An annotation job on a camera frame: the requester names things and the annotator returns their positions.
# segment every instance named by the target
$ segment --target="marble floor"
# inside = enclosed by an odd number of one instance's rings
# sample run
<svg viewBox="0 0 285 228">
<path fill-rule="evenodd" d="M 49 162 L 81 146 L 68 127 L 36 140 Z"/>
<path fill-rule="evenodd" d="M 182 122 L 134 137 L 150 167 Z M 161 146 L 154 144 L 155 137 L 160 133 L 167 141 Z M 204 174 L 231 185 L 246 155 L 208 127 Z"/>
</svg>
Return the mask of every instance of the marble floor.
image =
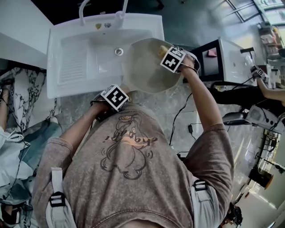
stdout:
<svg viewBox="0 0 285 228">
<path fill-rule="evenodd" d="M 238 2 L 245 4 L 248 1 L 239 0 Z M 256 27 L 256 24 L 261 22 L 260 17 L 246 23 L 241 23 L 235 14 L 223 17 L 232 11 L 223 0 L 188 0 L 185 4 L 181 4 L 180 0 L 163 0 L 163 2 L 165 4 L 164 9 L 157 11 L 155 0 L 130 0 L 127 11 L 162 15 L 165 40 L 173 44 L 195 48 L 223 36 L 244 48 L 254 46 L 256 55 L 259 57 L 259 64 L 264 63 Z M 254 14 L 255 8 L 251 11 L 246 11 L 244 14 L 249 16 Z M 180 81 L 175 88 L 163 93 L 150 95 L 136 91 L 131 94 L 131 97 L 133 102 L 143 104 L 155 112 L 166 138 L 169 140 L 173 119 L 190 93 L 189 86 Z M 95 93 L 89 93 L 61 99 L 62 113 L 57 117 L 63 131 L 88 110 L 90 100 L 94 96 Z M 231 111 L 238 111 L 240 107 L 219 105 L 219 108 L 224 115 Z M 171 143 L 174 153 L 190 149 L 195 140 L 188 132 L 187 126 L 198 122 L 199 116 L 196 112 L 194 100 L 190 97 L 186 108 L 175 122 L 175 132 Z M 195 138 L 198 138 L 203 131 L 200 124 L 193 125 L 193 130 Z M 235 199 L 240 187 L 247 182 L 249 172 L 254 165 L 254 155 L 259 150 L 263 129 L 242 125 L 232 126 L 228 132 L 235 158 L 233 189 L 233 199 Z"/>
</svg>

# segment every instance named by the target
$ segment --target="graphic print on shirt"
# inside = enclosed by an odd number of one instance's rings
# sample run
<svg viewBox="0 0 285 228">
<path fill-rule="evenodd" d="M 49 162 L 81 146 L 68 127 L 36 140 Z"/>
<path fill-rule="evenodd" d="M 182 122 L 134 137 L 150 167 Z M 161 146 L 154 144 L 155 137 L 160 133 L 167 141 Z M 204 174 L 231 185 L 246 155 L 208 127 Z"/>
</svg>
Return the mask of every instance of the graphic print on shirt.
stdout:
<svg viewBox="0 0 285 228">
<path fill-rule="evenodd" d="M 152 159 L 150 145 L 156 137 L 148 137 L 141 131 L 140 114 L 120 116 L 113 136 L 107 136 L 103 142 L 114 141 L 102 150 L 105 156 L 100 163 L 101 169 L 112 172 L 115 168 L 129 180 L 137 180 L 146 167 L 147 160 Z"/>
</svg>

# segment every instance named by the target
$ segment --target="hand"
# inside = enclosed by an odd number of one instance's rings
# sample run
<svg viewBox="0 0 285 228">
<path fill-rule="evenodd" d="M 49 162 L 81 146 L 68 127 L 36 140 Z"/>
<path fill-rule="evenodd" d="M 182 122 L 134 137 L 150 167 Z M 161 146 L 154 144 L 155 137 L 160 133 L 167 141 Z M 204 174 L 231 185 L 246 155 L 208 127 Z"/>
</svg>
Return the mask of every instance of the hand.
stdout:
<svg viewBox="0 0 285 228">
<path fill-rule="evenodd" d="M 257 72 L 255 72 L 252 74 L 252 78 L 257 79 L 257 78 L 261 78 L 261 76 Z"/>
<path fill-rule="evenodd" d="M 194 68 L 194 66 L 195 66 L 195 61 L 194 61 L 194 59 L 193 59 L 190 55 L 187 55 L 187 54 L 186 54 L 186 56 L 184 57 L 182 63 L 184 63 L 184 64 L 186 64 L 186 65 L 188 65 L 188 66 L 191 66 L 191 67 L 193 67 L 193 68 Z M 180 71 L 183 71 L 183 70 L 186 69 L 186 68 L 189 68 L 189 67 L 184 66 L 184 65 L 181 65 L 181 66 L 179 67 L 179 70 L 180 70 Z"/>
<path fill-rule="evenodd" d="M 187 54 L 186 54 L 186 56 L 184 57 L 184 59 L 183 59 L 182 62 L 183 62 L 184 64 L 186 64 L 186 65 L 189 65 L 189 66 L 193 67 L 193 68 L 194 68 L 194 66 L 195 66 L 195 61 L 194 61 L 194 59 L 193 59 L 190 55 L 187 55 Z"/>
<path fill-rule="evenodd" d="M 104 102 L 95 102 L 90 107 L 90 110 L 95 113 L 95 115 L 98 115 L 101 112 L 106 112 L 108 109 L 110 108 Z"/>
</svg>

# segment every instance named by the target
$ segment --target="faucet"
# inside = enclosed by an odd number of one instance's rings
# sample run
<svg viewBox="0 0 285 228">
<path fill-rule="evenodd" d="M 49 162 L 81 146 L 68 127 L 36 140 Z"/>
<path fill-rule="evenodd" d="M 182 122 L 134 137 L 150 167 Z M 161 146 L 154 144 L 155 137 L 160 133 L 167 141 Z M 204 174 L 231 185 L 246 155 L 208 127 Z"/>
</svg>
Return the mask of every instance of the faucet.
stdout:
<svg viewBox="0 0 285 228">
<path fill-rule="evenodd" d="M 81 26 L 85 25 L 85 20 L 84 20 L 84 16 L 83 16 L 83 9 L 88 2 L 89 2 L 89 0 L 84 0 L 81 3 L 80 8 L 79 8 L 79 18 L 80 18 Z M 128 5 L 128 0 L 124 0 L 123 10 L 115 13 L 115 20 L 114 20 L 113 28 L 120 29 L 122 27 L 124 17 L 126 14 L 127 5 Z"/>
</svg>

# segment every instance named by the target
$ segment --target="white sink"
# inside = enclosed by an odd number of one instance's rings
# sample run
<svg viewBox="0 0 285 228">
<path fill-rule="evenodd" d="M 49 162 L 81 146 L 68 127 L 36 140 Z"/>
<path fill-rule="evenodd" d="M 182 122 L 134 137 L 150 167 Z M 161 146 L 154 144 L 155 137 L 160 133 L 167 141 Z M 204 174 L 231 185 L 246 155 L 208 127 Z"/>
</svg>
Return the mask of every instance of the white sink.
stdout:
<svg viewBox="0 0 285 228">
<path fill-rule="evenodd" d="M 164 40 L 162 18 L 156 15 L 126 14 L 121 29 L 112 28 L 114 15 L 86 17 L 55 25 L 48 51 L 48 97 L 63 97 L 106 89 L 121 84 L 123 72 L 115 49 L 127 53 L 130 45 L 146 38 Z"/>
</svg>

